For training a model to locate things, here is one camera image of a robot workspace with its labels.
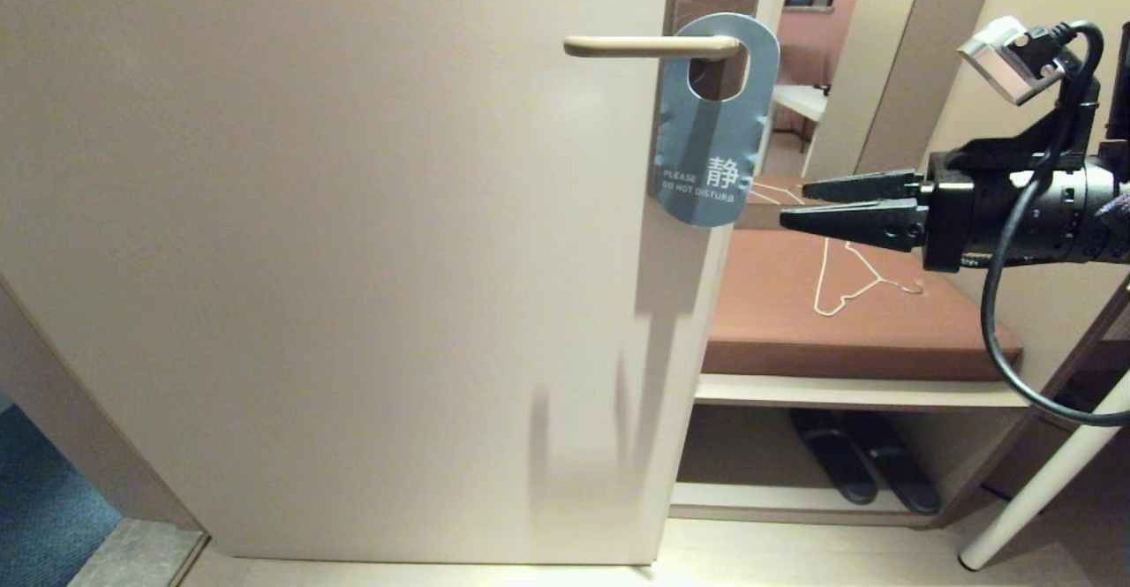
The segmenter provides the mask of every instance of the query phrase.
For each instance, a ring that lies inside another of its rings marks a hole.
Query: brown cushion
[[[855,245],[879,273],[921,295],[877,285],[835,317],[812,311],[824,239],[789,231],[737,230],[730,243],[703,373],[997,380],[981,340],[977,307],[914,254]],[[828,248],[820,304],[871,282],[841,241]],[[1006,354],[1020,344],[998,326]]]

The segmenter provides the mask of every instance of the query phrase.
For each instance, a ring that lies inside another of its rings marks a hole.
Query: white door
[[[0,271],[223,551],[653,559],[725,231],[667,0],[0,0]]]

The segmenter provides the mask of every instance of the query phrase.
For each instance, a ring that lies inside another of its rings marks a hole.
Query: shelf
[[[1024,408],[1003,382],[862,380],[703,373],[695,402],[887,411]]]
[[[933,518],[910,512],[881,480],[875,502],[849,502],[793,431],[785,409],[709,405],[695,406],[692,414],[669,513],[906,526],[925,526]]]

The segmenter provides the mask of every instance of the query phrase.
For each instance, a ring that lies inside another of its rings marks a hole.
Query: robotic arm
[[[1067,49],[1087,40],[1080,61]],[[1000,18],[958,50],[1006,100],[1020,105],[1060,83],[1055,109],[1016,137],[974,139],[932,153],[914,170],[808,183],[805,197],[840,205],[784,210],[791,230],[911,251],[933,271],[985,268],[981,325],[997,369],[1033,404],[1090,425],[1130,424],[1130,413],[1095,415],[1029,388],[996,338],[997,287],[1005,267],[1049,262],[1130,264],[1130,23],[1123,26],[1106,141],[1086,154],[1098,98],[1093,77],[1103,36],[1086,21],[1025,28]]]

